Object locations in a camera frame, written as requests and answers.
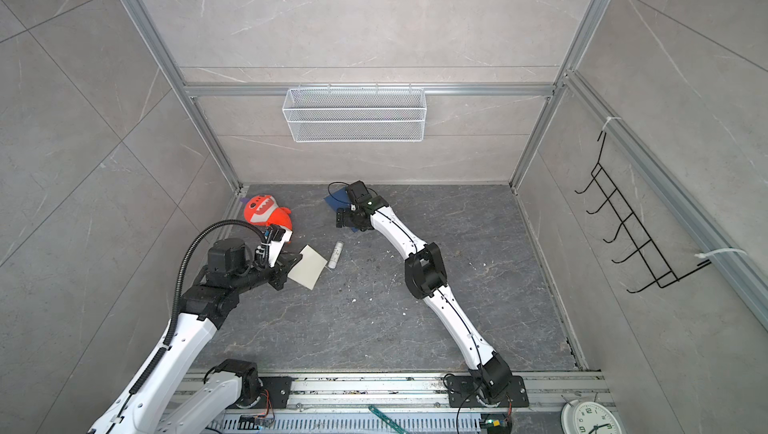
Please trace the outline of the blue envelope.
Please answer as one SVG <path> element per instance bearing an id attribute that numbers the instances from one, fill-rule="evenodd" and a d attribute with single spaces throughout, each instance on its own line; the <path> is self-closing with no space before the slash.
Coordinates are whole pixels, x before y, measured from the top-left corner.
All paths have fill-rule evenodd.
<path id="1" fill-rule="evenodd" d="M 330 183 L 328 185 L 327 196 L 325 202 L 334 211 L 335 225 L 336 225 L 336 210 L 338 208 L 351 208 L 358 209 L 357 206 L 350 200 L 347 192 L 348 184 L 342 182 Z"/>

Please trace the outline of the beige letter paper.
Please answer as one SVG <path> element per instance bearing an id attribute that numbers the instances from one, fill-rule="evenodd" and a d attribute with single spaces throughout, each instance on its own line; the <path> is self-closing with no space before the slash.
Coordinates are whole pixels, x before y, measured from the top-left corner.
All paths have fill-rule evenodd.
<path id="1" fill-rule="evenodd" d="M 309 245 L 306 245 L 300 254 L 301 259 L 292 267 L 288 278 L 309 290 L 313 290 L 327 265 L 327 260 Z"/>

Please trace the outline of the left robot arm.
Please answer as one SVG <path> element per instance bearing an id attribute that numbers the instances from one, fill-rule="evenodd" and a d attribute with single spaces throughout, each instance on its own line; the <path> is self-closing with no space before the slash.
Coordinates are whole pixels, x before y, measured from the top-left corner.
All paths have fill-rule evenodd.
<path id="1" fill-rule="evenodd" d="M 184 284 L 190 261 L 205 237 L 226 226 L 253 232 L 260 240 L 252 253 L 240 238 L 226 238 L 208 251 L 208 262 L 190 286 Z M 203 229 L 185 252 L 176 278 L 168 326 L 141 369 L 116 401 L 91 426 L 93 433 L 200 433 L 229 407 L 269 406 L 255 363 L 226 359 L 209 369 L 203 385 L 168 412 L 193 361 L 213 339 L 242 294 L 264 284 L 284 287 L 301 255 L 287 252 L 291 230 L 274 224 L 265 230 L 243 220 L 225 219 Z"/>

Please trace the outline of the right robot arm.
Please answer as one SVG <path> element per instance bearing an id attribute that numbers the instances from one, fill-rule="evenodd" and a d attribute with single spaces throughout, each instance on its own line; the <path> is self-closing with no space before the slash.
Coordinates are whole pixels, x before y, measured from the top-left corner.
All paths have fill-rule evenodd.
<path id="1" fill-rule="evenodd" d="M 456 300 L 439 246 L 414 234 L 390 204 L 364 182 L 337 184 L 341 188 L 330 190 L 326 197 L 335 211 L 336 226 L 382 234 L 403 258 L 408 291 L 435 313 L 458 346 L 469 375 L 465 384 L 447 387 L 461 397 L 458 406 L 476 402 L 486 407 L 502 403 L 511 408 L 529 407 L 523 378 L 513 373 Z"/>

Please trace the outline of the white glue stick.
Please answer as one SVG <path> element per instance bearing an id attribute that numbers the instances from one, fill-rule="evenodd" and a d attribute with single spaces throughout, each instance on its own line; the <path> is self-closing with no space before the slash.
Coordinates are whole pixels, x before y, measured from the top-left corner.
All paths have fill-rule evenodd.
<path id="1" fill-rule="evenodd" d="M 331 257 L 327 263 L 327 267 L 331 270 L 335 269 L 341 257 L 341 253 L 344 247 L 344 243 L 339 241 L 335 244 Z"/>

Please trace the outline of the red plush toy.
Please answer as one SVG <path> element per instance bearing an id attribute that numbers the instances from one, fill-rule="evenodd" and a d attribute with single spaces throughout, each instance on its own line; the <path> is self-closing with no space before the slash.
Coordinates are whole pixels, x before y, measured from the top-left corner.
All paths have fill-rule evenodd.
<path id="1" fill-rule="evenodd" d="M 271 195 L 257 195 L 244 205 L 244 219 L 256 226 L 278 225 L 293 230 L 291 210 L 278 205 Z"/>

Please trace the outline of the white analog clock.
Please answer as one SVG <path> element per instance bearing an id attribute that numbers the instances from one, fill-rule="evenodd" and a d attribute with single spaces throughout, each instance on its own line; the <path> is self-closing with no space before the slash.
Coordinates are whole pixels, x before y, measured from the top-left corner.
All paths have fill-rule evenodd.
<path id="1" fill-rule="evenodd" d="M 561 411 L 561 427 L 565 434 L 622 434 L 616 416 L 594 401 L 570 401 Z"/>

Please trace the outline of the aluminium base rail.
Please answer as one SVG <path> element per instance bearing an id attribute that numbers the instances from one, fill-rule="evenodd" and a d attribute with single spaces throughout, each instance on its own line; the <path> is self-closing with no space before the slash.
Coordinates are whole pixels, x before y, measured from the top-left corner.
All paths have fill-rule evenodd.
<path id="1" fill-rule="evenodd" d="M 376 406 L 408 433 L 558 433 L 570 401 L 594 401 L 618 412 L 604 377 L 590 371 L 525 372 L 530 406 L 476 402 L 460 408 L 449 391 L 457 376 L 434 372 L 266 372 L 271 405 L 234 407 L 219 414 L 207 433 L 395 433 L 376 418 Z"/>

